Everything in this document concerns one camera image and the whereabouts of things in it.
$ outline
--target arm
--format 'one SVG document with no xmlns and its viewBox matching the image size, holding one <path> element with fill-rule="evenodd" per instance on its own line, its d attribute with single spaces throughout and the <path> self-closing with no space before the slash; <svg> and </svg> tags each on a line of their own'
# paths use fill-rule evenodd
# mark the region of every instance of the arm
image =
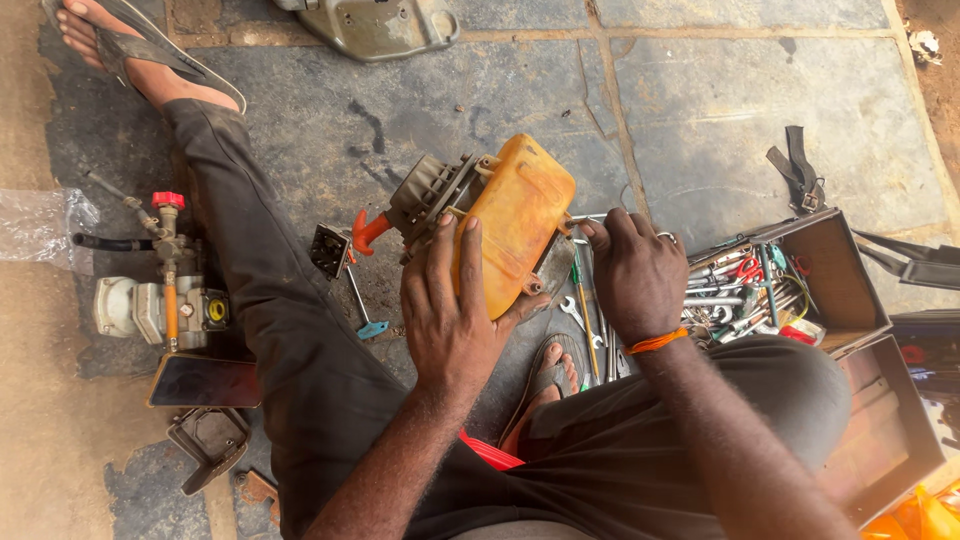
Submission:
<svg viewBox="0 0 960 540">
<path fill-rule="evenodd" d="M 675 330 L 687 276 L 683 243 L 657 237 L 649 222 L 621 209 L 608 214 L 605 226 L 589 222 L 581 228 L 594 250 L 597 297 L 624 343 Z M 730 538 L 858 537 L 692 340 L 678 339 L 635 358 L 673 414 Z"/>
<path fill-rule="evenodd" d="M 467 222 L 461 241 L 458 299 L 450 275 L 456 227 L 452 215 L 443 216 L 429 254 L 421 250 L 403 269 L 400 302 L 417 384 L 306 539 L 402 537 L 510 332 L 530 309 L 550 302 L 546 295 L 521 295 L 491 322 L 476 218 Z"/>
</svg>

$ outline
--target hand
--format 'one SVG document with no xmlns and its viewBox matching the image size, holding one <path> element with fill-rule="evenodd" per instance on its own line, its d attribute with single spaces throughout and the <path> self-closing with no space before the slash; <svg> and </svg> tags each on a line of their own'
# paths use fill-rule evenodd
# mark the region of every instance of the hand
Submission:
<svg viewBox="0 0 960 540">
<path fill-rule="evenodd" d="M 472 405 L 490 377 L 514 326 L 549 295 L 519 298 L 495 321 L 487 313 L 483 289 L 480 220 L 471 217 L 460 241 L 460 298 L 453 293 L 450 266 L 457 220 L 440 218 L 428 250 L 403 269 L 400 303 L 410 356 L 421 392 L 468 400 Z"/>
<path fill-rule="evenodd" d="M 684 243 L 657 236 L 640 214 L 613 209 L 604 225 L 582 222 L 593 248 L 597 301 L 627 347 L 680 325 L 684 310 Z"/>
</svg>

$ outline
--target person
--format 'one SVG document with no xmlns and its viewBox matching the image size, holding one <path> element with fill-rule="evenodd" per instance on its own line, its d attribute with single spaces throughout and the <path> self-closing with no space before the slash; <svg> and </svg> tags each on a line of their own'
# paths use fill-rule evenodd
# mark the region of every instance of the person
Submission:
<svg viewBox="0 0 960 540">
<path fill-rule="evenodd" d="M 114 16 L 125 0 L 64 4 L 63 40 L 96 68 L 116 69 L 101 57 L 102 37 L 151 32 L 136 13 Z M 559 362 L 572 395 L 547 385 L 504 444 L 525 463 L 495 470 L 457 434 L 514 325 L 549 299 L 520 298 L 490 321 L 475 218 L 464 226 L 454 295 L 458 222 L 444 215 L 430 249 L 403 270 L 418 371 L 408 391 L 358 340 L 307 258 L 253 160 L 244 104 L 145 56 L 122 57 L 122 68 L 196 173 L 235 320 L 257 358 L 284 537 L 857 537 L 810 473 L 847 424 L 850 390 L 827 355 L 777 336 L 706 354 L 677 338 L 637 354 L 640 374 L 580 393 L 570 354 L 550 344 L 536 361 L 541 370 Z M 597 299 L 624 342 L 674 331 L 681 240 L 622 209 L 581 229 Z"/>
</svg>

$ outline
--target foot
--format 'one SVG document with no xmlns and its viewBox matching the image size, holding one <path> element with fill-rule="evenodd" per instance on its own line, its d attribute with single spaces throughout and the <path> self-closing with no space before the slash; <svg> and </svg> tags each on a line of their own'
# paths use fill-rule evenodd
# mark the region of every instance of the foot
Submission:
<svg viewBox="0 0 960 540">
<path fill-rule="evenodd" d="M 577 370 L 573 365 L 573 358 L 564 353 L 564 348 L 560 345 L 560 343 L 551 344 L 546 348 L 546 351 L 543 352 L 543 363 L 540 364 L 540 372 L 556 365 L 557 360 L 564 364 L 566 377 L 570 379 L 570 390 L 576 394 L 580 391 L 580 385 L 577 383 Z M 559 399 L 560 390 L 557 388 L 556 384 L 551 384 L 546 388 L 543 388 L 540 393 L 534 396 L 534 399 L 530 401 L 527 409 L 523 411 L 523 416 L 521 416 L 520 421 L 516 423 L 514 430 L 507 435 L 506 439 L 504 439 L 500 450 L 510 455 L 516 455 L 516 441 L 520 437 L 520 430 L 523 428 L 523 425 L 526 424 L 527 420 L 530 418 L 530 414 L 537 407 L 546 405 L 550 402 L 556 402 Z"/>
<path fill-rule="evenodd" d="M 93 25 L 121 34 L 142 37 L 136 30 L 120 22 L 103 6 L 93 0 L 63 0 L 65 10 L 57 11 L 63 42 L 80 53 L 84 61 L 107 71 L 100 61 Z M 127 76 L 147 100 L 160 110 L 168 101 L 193 98 L 233 110 L 240 110 L 225 93 L 208 86 L 195 85 L 177 75 L 173 69 L 154 61 L 126 59 Z"/>
</svg>

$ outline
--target smartphone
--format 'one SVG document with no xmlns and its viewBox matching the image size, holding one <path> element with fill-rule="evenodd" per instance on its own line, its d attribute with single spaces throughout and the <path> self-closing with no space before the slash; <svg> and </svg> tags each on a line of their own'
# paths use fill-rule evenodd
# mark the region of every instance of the smartphone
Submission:
<svg viewBox="0 0 960 540">
<path fill-rule="evenodd" d="M 256 364 L 167 353 L 160 359 L 147 406 L 255 407 Z"/>
</svg>

